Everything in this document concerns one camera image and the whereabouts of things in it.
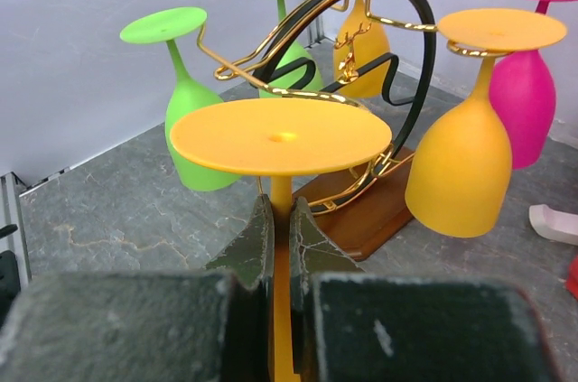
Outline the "orange wine glass front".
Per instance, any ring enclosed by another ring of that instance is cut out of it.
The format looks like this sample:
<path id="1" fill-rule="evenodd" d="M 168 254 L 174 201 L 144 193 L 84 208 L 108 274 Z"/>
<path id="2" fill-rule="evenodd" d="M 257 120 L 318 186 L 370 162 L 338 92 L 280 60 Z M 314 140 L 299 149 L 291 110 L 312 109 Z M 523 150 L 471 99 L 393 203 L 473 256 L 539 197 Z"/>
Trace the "orange wine glass front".
<path id="1" fill-rule="evenodd" d="M 427 228 L 445 236 L 475 238 L 497 223 L 512 172 L 507 131 L 489 101 L 496 58 L 560 42 L 557 19 L 511 8 L 479 8 L 444 16 L 437 30 L 449 46 L 480 52 L 471 94 L 438 118 L 415 150 L 406 206 Z"/>

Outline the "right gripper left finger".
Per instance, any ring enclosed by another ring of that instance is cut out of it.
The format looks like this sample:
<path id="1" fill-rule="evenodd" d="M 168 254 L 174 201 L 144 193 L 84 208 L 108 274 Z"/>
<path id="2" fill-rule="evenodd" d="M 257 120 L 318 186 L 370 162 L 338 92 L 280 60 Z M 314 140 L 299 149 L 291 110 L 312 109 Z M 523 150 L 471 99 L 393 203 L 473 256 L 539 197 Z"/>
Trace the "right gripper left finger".
<path id="1" fill-rule="evenodd" d="M 34 279 L 1 330 L 1 378 L 270 380 L 273 237 L 271 203 L 260 196 L 203 269 Z"/>

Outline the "gold wine glass rack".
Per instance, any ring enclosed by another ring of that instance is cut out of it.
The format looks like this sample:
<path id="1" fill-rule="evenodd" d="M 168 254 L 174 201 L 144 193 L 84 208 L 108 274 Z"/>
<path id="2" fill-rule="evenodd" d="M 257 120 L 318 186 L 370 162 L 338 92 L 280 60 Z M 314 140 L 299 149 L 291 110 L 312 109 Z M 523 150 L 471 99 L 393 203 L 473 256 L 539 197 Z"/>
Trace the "gold wine glass rack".
<path id="1" fill-rule="evenodd" d="M 175 150 L 186 159 L 221 172 L 271 181 L 275 212 L 290 205 L 288 186 L 297 176 L 312 181 L 299 192 L 321 230 L 347 255 L 364 260 L 412 218 L 403 189 L 412 153 L 406 148 L 422 110 L 434 70 L 434 16 L 427 0 L 408 0 L 419 15 L 414 29 L 424 37 L 424 58 L 416 93 L 404 99 L 409 113 L 394 134 L 344 88 L 377 67 L 387 73 L 378 83 L 387 98 L 398 59 L 377 51 L 357 66 L 344 59 L 343 76 L 320 90 L 307 90 L 307 77 L 288 88 L 273 81 L 287 68 L 283 54 L 324 11 L 343 11 L 351 0 L 304 0 L 286 15 L 257 48 L 237 61 L 221 60 L 215 77 L 240 77 L 267 97 L 226 102 L 194 111 L 170 130 Z"/>

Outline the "magenta wine glass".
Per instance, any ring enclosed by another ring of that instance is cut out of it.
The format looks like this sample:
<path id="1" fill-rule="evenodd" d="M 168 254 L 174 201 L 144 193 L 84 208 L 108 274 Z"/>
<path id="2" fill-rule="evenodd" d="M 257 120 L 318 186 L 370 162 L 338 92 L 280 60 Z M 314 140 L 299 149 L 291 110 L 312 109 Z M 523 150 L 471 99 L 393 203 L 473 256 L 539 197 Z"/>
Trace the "magenta wine glass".
<path id="1" fill-rule="evenodd" d="M 575 0 L 536 1 L 536 12 L 546 14 L 552 2 Z M 555 82 L 540 52 L 519 51 L 499 61 L 489 84 L 489 100 L 507 130 L 512 168 L 536 163 L 556 108 Z"/>

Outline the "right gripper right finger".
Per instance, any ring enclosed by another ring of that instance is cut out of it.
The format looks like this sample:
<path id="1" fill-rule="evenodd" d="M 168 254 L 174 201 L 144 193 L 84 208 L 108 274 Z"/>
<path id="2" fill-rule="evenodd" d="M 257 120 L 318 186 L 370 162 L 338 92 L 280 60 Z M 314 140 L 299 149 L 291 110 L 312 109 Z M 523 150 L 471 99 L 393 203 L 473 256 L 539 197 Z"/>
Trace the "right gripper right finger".
<path id="1" fill-rule="evenodd" d="M 558 381 L 527 296 L 489 278 L 363 272 L 316 225 L 290 219 L 294 371 L 304 381 Z"/>

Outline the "orange wine glass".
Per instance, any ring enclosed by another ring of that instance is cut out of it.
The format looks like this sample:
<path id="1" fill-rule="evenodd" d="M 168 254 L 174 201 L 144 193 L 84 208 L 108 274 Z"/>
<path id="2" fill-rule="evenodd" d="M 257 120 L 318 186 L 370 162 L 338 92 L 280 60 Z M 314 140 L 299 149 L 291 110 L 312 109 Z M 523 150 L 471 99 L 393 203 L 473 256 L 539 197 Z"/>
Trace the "orange wine glass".
<path id="1" fill-rule="evenodd" d="M 353 8 L 343 22 L 333 51 L 334 77 L 339 78 L 344 70 L 360 71 L 365 64 L 390 51 L 386 31 L 381 23 L 367 18 L 365 0 L 354 0 Z M 349 98 L 371 98 L 381 92 L 381 86 L 390 63 L 387 61 L 366 74 L 343 86 L 340 93 Z"/>
<path id="2" fill-rule="evenodd" d="M 269 178 L 275 217 L 273 357 L 275 381 L 297 381 L 290 306 L 292 178 L 368 162 L 392 140 L 390 127 L 361 107 L 301 98 L 256 98 L 204 107 L 171 129 L 175 150 L 210 169 Z"/>
<path id="3" fill-rule="evenodd" d="M 438 118 L 415 150 L 406 206 L 427 228 L 445 236 L 475 238 L 497 223 L 512 172 L 507 131 L 489 101 L 496 58 L 560 42 L 557 19 L 511 8 L 479 8 L 444 16 L 437 30 L 449 46 L 480 52 L 471 94 Z"/>

